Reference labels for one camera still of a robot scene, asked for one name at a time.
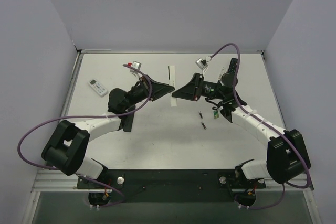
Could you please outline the long white slim remote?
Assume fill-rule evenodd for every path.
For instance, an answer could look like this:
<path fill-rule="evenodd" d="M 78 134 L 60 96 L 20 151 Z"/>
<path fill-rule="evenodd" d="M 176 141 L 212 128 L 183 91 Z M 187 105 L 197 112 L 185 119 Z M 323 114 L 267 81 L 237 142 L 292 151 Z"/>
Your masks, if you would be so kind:
<path fill-rule="evenodd" d="M 169 73 L 169 85 L 176 88 L 175 66 L 174 65 L 168 66 L 168 73 Z M 174 98 L 172 96 L 172 92 L 170 93 L 170 106 L 177 107 L 177 98 Z"/>

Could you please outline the black remote control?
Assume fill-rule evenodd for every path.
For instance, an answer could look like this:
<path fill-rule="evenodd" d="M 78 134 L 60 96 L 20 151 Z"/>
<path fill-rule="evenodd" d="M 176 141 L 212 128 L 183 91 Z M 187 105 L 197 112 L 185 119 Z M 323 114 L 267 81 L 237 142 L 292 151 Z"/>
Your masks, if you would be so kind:
<path fill-rule="evenodd" d="M 121 129 L 124 132 L 131 132 L 132 131 L 132 125 L 134 120 L 134 113 L 133 111 L 136 109 L 136 106 L 132 106 L 129 109 L 127 109 L 127 112 L 130 112 L 130 114 L 124 116 L 121 120 Z"/>

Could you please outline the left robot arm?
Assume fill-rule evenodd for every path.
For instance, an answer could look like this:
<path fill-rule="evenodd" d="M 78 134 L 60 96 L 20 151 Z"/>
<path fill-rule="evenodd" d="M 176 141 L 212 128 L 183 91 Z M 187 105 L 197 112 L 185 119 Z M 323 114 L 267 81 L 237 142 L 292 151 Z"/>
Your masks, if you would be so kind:
<path fill-rule="evenodd" d="M 156 82 L 149 76 L 140 77 L 130 91 L 113 89 L 109 93 L 107 115 L 76 123 L 61 121 L 44 147 L 42 159 L 65 175 L 86 176 L 94 187 L 105 186 L 107 168 L 86 156 L 89 142 L 110 132 L 131 129 L 138 103 L 155 101 L 174 90 L 173 86 Z"/>

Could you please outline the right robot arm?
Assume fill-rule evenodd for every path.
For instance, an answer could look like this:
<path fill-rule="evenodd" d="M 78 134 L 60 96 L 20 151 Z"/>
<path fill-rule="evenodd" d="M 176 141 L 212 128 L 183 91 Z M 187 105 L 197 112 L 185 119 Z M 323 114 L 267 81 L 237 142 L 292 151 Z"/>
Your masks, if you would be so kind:
<path fill-rule="evenodd" d="M 238 80 L 233 73 L 225 73 L 217 83 L 204 81 L 195 73 L 191 81 L 172 93 L 172 97 L 206 102 L 219 100 L 214 109 L 230 123 L 242 127 L 264 145 L 265 160 L 248 160 L 236 166 L 236 172 L 245 180 L 271 178 L 279 184 L 307 173 L 311 167 L 302 134 L 278 127 L 257 114 L 235 91 Z"/>

